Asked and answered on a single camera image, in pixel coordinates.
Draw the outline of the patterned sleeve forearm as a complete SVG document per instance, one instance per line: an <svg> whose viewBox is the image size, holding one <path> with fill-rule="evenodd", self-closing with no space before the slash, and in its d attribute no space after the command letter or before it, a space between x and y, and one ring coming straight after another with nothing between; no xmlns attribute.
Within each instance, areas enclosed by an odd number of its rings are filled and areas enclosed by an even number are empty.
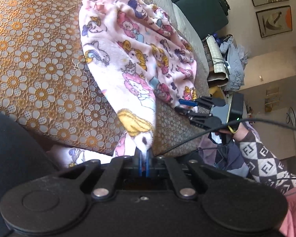
<svg viewBox="0 0 296 237"><path fill-rule="evenodd" d="M238 145L255 181L275 188L282 194L296 194L296 175L286 170L253 132L248 131Z"/></svg>

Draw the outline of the person right hand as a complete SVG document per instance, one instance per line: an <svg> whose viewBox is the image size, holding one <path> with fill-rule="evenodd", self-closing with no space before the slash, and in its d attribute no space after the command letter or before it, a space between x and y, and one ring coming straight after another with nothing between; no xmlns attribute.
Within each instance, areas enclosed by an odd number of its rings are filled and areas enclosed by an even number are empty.
<svg viewBox="0 0 296 237"><path fill-rule="evenodd" d="M238 126L238 130L235 133L232 133L230 130L227 129L221 129L218 132L215 132L215 135L227 134L230 135L235 141L241 142L246 137L248 132L249 130L247 130L246 127L242 123L240 123Z"/></svg>

